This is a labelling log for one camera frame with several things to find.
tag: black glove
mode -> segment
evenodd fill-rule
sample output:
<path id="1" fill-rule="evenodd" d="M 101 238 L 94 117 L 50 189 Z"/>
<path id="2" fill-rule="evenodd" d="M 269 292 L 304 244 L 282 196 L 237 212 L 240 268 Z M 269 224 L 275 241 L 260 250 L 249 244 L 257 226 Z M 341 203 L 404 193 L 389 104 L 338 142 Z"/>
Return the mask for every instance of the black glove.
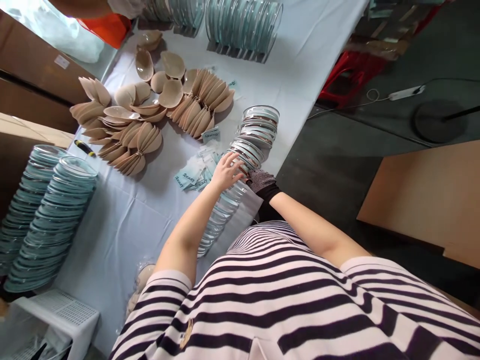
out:
<path id="1" fill-rule="evenodd" d="M 252 191 L 267 203 L 282 191 L 277 186 L 277 180 L 274 176 L 263 170 L 255 170 L 248 173 L 250 177 L 246 184 Z"/>

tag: striped shirt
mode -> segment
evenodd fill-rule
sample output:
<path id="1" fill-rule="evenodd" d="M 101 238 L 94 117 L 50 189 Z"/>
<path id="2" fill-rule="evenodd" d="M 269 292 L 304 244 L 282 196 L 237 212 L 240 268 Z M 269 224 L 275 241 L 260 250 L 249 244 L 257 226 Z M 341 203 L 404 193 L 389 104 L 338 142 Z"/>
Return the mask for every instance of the striped shirt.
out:
<path id="1" fill-rule="evenodd" d="M 465 359 L 480 322 L 398 264 L 340 269 L 284 221 L 247 228 L 192 287 L 154 273 L 111 360 Z"/>

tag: white plastic crate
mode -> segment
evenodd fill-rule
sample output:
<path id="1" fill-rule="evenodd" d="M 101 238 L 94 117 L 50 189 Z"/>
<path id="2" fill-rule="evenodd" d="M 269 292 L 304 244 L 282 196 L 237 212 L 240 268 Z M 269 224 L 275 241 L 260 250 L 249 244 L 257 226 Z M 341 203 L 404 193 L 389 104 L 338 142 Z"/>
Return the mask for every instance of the white plastic crate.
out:
<path id="1" fill-rule="evenodd" d="M 0 360 L 30 360 L 49 326 L 72 340 L 67 360 L 82 360 L 89 349 L 99 312 L 70 295 L 53 289 L 21 297 L 10 304 L 0 326 Z M 43 352 L 40 360 L 60 360 L 64 353 Z"/>

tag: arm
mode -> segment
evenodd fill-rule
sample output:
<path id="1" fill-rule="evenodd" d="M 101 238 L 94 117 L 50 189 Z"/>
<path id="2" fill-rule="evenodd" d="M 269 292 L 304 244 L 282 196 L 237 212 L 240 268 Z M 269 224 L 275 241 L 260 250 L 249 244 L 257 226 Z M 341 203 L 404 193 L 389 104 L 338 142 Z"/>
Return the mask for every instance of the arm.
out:
<path id="1" fill-rule="evenodd" d="M 318 256 L 338 268 L 349 259 L 371 256 L 343 231 L 281 192 L 273 175 L 262 170 L 249 175 L 247 185 L 268 202 Z"/>
<path id="2" fill-rule="evenodd" d="M 112 13 L 107 0 L 50 0 L 50 3 L 69 18 L 101 18 Z"/>
<path id="3" fill-rule="evenodd" d="M 234 174 L 243 164 L 232 160 L 237 153 L 229 152 L 220 159 L 211 182 L 203 189 L 195 201 L 185 211 L 161 250 L 154 272 L 178 270 L 195 283 L 197 275 L 197 251 L 207 227 L 210 215 L 220 194 L 231 187 L 243 174 Z"/>

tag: hand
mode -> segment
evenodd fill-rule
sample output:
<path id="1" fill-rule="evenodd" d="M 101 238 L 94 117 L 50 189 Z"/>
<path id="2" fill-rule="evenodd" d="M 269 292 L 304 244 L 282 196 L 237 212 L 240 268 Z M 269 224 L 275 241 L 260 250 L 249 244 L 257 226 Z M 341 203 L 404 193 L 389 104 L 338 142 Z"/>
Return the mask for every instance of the hand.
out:
<path id="1" fill-rule="evenodd" d="M 231 187 L 238 180 L 244 177 L 241 172 L 235 175 L 243 161 L 237 161 L 232 166 L 232 161 L 239 156 L 236 152 L 227 152 L 218 162 L 215 172 L 211 177 L 210 186 L 217 189 L 220 193 Z"/>
<path id="2" fill-rule="evenodd" d="M 246 181 L 248 187 L 267 203 L 269 203 L 275 195 L 282 192 L 277 186 L 275 177 L 266 171 L 250 171 L 248 176 L 250 177 L 250 179 Z"/>

